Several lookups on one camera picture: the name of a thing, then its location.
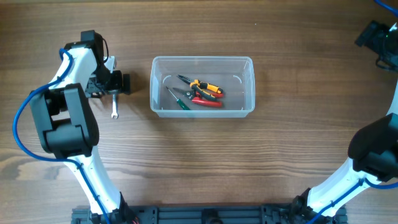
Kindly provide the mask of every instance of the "silver wrench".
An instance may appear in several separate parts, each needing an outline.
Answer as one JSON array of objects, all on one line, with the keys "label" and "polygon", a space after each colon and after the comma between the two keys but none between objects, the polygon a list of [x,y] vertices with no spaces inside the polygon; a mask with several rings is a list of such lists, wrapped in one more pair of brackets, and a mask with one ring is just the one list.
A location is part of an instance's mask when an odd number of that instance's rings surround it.
[{"label": "silver wrench", "polygon": [[112,114],[111,117],[113,119],[117,119],[119,117],[118,115],[118,99],[117,99],[117,94],[114,94],[112,96]]}]

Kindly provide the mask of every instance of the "wood grain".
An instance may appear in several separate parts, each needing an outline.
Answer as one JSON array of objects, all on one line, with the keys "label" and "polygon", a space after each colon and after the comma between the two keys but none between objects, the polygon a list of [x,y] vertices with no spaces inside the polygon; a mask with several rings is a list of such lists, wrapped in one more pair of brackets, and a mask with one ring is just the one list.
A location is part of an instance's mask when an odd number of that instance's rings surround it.
[{"label": "wood grain", "polygon": [[[385,115],[396,76],[354,41],[375,19],[372,1],[148,1],[0,5],[0,223],[69,223],[88,201],[63,164],[17,148],[13,116],[60,65],[58,49],[94,29],[133,94],[90,100],[99,153],[130,205],[289,202],[344,162],[353,134]],[[159,55],[242,55],[254,62],[256,109],[244,119],[160,119],[150,110]],[[19,130],[40,147],[30,110]],[[398,194],[367,190],[350,223],[394,223]]]}]

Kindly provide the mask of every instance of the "blue cable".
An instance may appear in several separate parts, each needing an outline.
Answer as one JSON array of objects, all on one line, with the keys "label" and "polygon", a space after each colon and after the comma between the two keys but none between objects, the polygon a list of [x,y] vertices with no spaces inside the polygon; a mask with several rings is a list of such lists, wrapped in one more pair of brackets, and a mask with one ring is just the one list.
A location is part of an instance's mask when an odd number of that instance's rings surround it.
[{"label": "blue cable", "polygon": [[387,190],[387,189],[394,189],[398,187],[398,182],[394,184],[388,184],[388,185],[377,185],[372,182],[370,182],[368,179],[365,179],[365,182],[371,186],[374,189],[381,189],[381,190]]},{"label": "blue cable", "polygon": [[349,194],[351,194],[355,189],[363,185],[364,180],[360,179],[358,183],[356,183],[352,188],[350,188],[345,194],[340,196],[335,202],[332,202],[330,205],[326,206],[322,210],[318,212],[317,215],[315,215],[310,221],[307,222],[307,224],[312,224],[314,223],[319,217],[321,217],[322,213],[328,210],[331,207],[334,207],[337,203],[339,203],[341,200],[343,200],[345,197],[347,197]]},{"label": "blue cable", "polygon": [[15,117],[14,117],[14,122],[12,124],[12,133],[14,135],[14,139],[15,142],[17,143],[17,145],[29,156],[41,160],[41,161],[47,161],[47,162],[71,162],[73,164],[76,165],[77,169],[80,171],[81,176],[83,177],[83,179],[85,180],[87,187],[89,188],[90,192],[93,194],[94,199],[97,201],[98,206],[100,207],[101,211],[104,214],[105,220],[107,224],[111,224],[111,221],[108,218],[108,215],[106,214],[105,208],[103,207],[101,201],[98,199],[97,194],[95,193],[93,187],[91,186],[90,182],[87,179],[87,176],[84,172],[84,170],[81,168],[81,164],[79,164],[77,161],[71,160],[71,159],[53,159],[53,158],[47,158],[47,157],[42,157],[42,156],[38,156],[36,154],[34,154],[33,152],[29,151],[28,148],[26,148],[22,141],[19,139],[18,136],[18,129],[17,129],[17,125],[18,125],[18,119],[19,116],[21,115],[22,111],[24,110],[24,108],[26,107],[26,105],[29,103],[29,101],[33,98],[33,96],[42,93],[43,91],[47,90],[50,86],[56,85],[60,82],[63,81],[63,79],[69,74],[69,71],[72,67],[73,64],[73,57],[70,55],[69,52],[67,52],[65,49],[60,49],[59,51],[60,53],[60,58],[61,60],[63,60],[63,54],[66,54],[69,57],[69,64],[67,69],[65,69],[65,71],[62,73],[62,75],[60,77],[57,77],[57,80],[55,80],[54,82],[51,82],[49,84],[46,84],[42,87],[39,87],[38,89],[34,90],[25,100],[24,102],[21,104],[21,107],[18,109]]},{"label": "blue cable", "polygon": [[383,3],[381,0],[374,0],[377,4],[379,4],[381,7],[384,9],[387,9],[388,11],[391,11],[395,16],[398,17],[398,9],[394,9],[391,6],[388,6],[386,3]]}]

